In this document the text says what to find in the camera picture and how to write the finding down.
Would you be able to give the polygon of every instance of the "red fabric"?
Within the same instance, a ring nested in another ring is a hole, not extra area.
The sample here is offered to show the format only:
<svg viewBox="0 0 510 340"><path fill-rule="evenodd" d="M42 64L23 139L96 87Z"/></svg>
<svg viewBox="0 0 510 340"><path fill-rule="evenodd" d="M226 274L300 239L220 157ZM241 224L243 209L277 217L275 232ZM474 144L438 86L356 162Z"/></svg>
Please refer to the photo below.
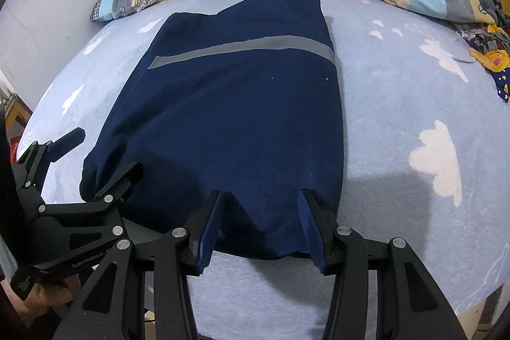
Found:
<svg viewBox="0 0 510 340"><path fill-rule="evenodd" d="M11 139L11 166L16 164L16 153L18 152L19 141L21 136L13 137Z"/></svg>

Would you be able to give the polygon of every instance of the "gray reflective stripe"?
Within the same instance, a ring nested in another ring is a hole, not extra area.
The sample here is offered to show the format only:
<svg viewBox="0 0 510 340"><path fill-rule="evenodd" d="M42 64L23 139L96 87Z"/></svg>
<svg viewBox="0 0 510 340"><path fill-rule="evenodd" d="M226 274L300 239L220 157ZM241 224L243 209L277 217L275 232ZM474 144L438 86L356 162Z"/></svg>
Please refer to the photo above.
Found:
<svg viewBox="0 0 510 340"><path fill-rule="evenodd" d="M156 57L149 66L149 69L161 67L174 62L187 61L188 59L205 57L208 55L226 54L229 52L251 51L257 49L299 49L316 54L327 60L335 63L335 53L325 44L316 40L305 38L303 36L294 35L279 35L279 36L265 36L255 40L247 40L241 42L232 42L230 44L216 45L199 49L196 51L185 52L184 54L174 55L170 57Z"/></svg>

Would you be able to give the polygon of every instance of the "light blue blanket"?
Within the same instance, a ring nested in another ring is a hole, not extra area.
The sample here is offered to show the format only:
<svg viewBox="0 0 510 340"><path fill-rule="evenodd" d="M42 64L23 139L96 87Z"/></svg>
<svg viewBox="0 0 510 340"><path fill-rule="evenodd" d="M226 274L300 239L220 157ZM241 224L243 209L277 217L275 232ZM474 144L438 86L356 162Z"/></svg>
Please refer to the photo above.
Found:
<svg viewBox="0 0 510 340"><path fill-rule="evenodd" d="M19 154L73 128L85 142L52 164L47 203L79 202L82 162L165 19L241 0L171 0L106 25L54 80ZM381 0L321 0L337 55L345 131L338 220L366 238L405 238L458 314L510 275L510 106L456 32ZM144 238L138 230L132 237ZM217 340L321 338L333 280L312 261L214 253L190 277L195 318Z"/></svg>

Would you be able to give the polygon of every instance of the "navy blue fabric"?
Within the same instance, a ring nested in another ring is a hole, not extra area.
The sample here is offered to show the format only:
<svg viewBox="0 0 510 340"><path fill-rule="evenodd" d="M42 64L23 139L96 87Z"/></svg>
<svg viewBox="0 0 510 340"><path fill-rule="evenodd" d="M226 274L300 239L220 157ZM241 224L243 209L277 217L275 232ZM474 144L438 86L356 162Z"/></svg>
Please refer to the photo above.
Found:
<svg viewBox="0 0 510 340"><path fill-rule="evenodd" d="M320 0L245 0L216 15L175 13L121 91L84 161L91 201L117 169L143 163L121 206L159 232L182 226L220 189L215 249L275 259L307 253L297 214L302 188L337 212L343 176L340 94L334 64L296 50L219 54L147 69L170 56L272 35L332 48Z"/></svg>

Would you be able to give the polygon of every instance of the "navy blue star-patterned fabric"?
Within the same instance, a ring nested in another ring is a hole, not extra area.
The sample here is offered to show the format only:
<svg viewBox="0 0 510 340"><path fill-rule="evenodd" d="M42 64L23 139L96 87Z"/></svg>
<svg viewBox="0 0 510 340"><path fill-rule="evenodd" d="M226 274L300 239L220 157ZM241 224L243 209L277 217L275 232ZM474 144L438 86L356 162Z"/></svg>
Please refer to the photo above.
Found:
<svg viewBox="0 0 510 340"><path fill-rule="evenodd" d="M168 57L223 44L299 36L331 52L277 46ZM143 178L120 205L159 232L183 226L213 189L225 201L216 250L276 259L308 252L301 189L337 213L342 113L333 45L320 0L245 0L212 16L171 15L129 77L84 161L85 201L132 160Z"/></svg>

